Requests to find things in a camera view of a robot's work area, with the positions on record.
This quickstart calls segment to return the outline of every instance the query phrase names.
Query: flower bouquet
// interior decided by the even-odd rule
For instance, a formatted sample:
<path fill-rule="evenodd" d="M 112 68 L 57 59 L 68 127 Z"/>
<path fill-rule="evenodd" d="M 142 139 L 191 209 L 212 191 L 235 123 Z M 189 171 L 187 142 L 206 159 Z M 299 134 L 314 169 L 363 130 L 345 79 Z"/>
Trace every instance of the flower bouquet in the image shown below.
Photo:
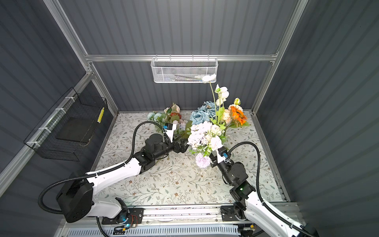
<path fill-rule="evenodd" d="M 188 144 L 192 146 L 193 154 L 196 156 L 196 164 L 200 168 L 206 168 L 211 160 L 209 155 L 212 151 L 216 151 L 223 143 L 226 142 L 226 129 L 248 126 L 247 117 L 243 113 L 240 106 L 239 98 L 234 100 L 234 103 L 225 109 L 224 102 L 229 97 L 229 92 L 226 87 L 219 87 L 217 84 L 215 93 L 218 98 L 216 100 L 211 83 L 210 87 L 213 94 L 213 100 L 206 101 L 204 104 L 193 111 L 190 117 L 192 122 L 189 134 Z"/>
<path fill-rule="evenodd" d="M 151 120 L 164 126 L 166 123 L 176 124 L 176 130 L 174 134 L 183 134 L 186 130 L 187 120 L 183 120 L 180 114 L 180 108 L 177 104 L 172 103 L 171 107 L 167 107 L 163 113 L 158 113 L 156 111 L 147 114 L 147 120 Z M 162 132 L 162 130 L 157 127 L 157 132 Z"/>

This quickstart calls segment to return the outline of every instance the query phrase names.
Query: black wire mesh basket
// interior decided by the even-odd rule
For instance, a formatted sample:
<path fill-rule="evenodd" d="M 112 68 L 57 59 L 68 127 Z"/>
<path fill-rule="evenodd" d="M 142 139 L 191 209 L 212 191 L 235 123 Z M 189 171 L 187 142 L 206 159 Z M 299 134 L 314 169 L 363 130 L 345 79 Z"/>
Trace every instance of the black wire mesh basket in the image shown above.
<path fill-rule="evenodd" d="M 24 140 L 42 158 L 79 161 L 107 109 L 102 97 L 75 93 L 68 99 L 47 123 L 36 126 L 37 132 Z"/>

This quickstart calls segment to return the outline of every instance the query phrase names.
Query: metal panel wall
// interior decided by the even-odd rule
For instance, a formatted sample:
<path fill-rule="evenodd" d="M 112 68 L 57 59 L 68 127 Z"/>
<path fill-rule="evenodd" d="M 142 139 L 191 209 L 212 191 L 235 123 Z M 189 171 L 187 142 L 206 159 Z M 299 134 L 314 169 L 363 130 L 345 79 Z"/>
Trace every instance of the metal panel wall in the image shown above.
<path fill-rule="evenodd" d="M 89 54 L 271 54 L 296 0 L 61 4 Z"/>
<path fill-rule="evenodd" d="M 379 2 L 310 1 L 258 118 L 320 236 L 379 225 Z"/>
<path fill-rule="evenodd" d="M 208 83 L 155 83 L 148 62 L 94 62 L 120 111 L 163 110 L 172 102 L 182 110 L 193 110 L 213 100 Z M 251 109 L 270 62 L 219 62 L 217 83 L 226 86 L 233 103 Z"/>
<path fill-rule="evenodd" d="M 82 94 L 99 96 L 92 82 Z M 48 185 L 69 177 L 73 171 L 90 171 L 112 120 L 112 114 L 106 110 L 93 139 L 88 144 L 85 158 L 79 162 L 43 159 L 37 154 L 30 159 L 0 198 L 0 236 L 54 235 L 63 215 L 43 211 L 37 204 L 38 195 Z M 47 206 L 59 209 L 55 197 L 60 188 L 61 186 L 53 188 L 45 195 L 44 203 Z"/>
<path fill-rule="evenodd" d="M 0 172 L 85 71 L 43 1 L 0 1 Z"/>

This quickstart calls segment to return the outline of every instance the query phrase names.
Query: orange flower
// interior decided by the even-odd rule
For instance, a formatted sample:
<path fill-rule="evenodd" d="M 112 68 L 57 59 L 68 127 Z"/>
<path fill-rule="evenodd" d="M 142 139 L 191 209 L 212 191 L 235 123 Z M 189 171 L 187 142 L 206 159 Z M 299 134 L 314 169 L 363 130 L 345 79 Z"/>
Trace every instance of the orange flower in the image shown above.
<path fill-rule="evenodd" d="M 234 124 L 236 127 L 239 127 L 240 125 L 243 125 L 247 121 L 246 115 L 243 114 L 243 112 L 239 109 L 237 109 L 235 106 L 230 107 L 230 117 L 234 121 Z"/>

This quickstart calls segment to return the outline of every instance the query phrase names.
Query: table surface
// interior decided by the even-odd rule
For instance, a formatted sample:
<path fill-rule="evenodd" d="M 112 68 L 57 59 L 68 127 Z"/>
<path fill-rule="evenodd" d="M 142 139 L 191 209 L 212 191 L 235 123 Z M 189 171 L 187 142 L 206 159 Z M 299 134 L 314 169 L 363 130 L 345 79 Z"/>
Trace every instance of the table surface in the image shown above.
<path fill-rule="evenodd" d="M 190 113 L 181 113 L 188 119 Z M 146 121 L 147 113 L 120 113 L 111 135 L 106 143 L 97 169 L 105 168 L 126 160 L 130 156 L 132 136 L 135 127 Z M 260 190 L 262 197 L 270 202 L 281 202 L 282 197 L 275 183 L 273 173 L 267 162 L 251 117 L 250 126 L 227 129 L 226 147 L 231 148 L 241 141 L 254 142 L 261 153 Z M 135 152 L 144 146 L 144 141 L 156 128 L 153 124 L 142 125 L 137 132 Z M 255 186 L 257 174 L 257 153 L 252 146 L 235 149 L 232 159 L 245 165 L 248 181 Z M 190 151 L 176 154 L 157 161 L 147 172 L 117 182 L 103 189 L 97 196 L 103 198 L 122 198 L 129 206 L 214 204 L 234 202 L 229 194 L 231 186 L 224 184 L 218 168 L 201 169 L 196 165 L 195 155 Z"/>

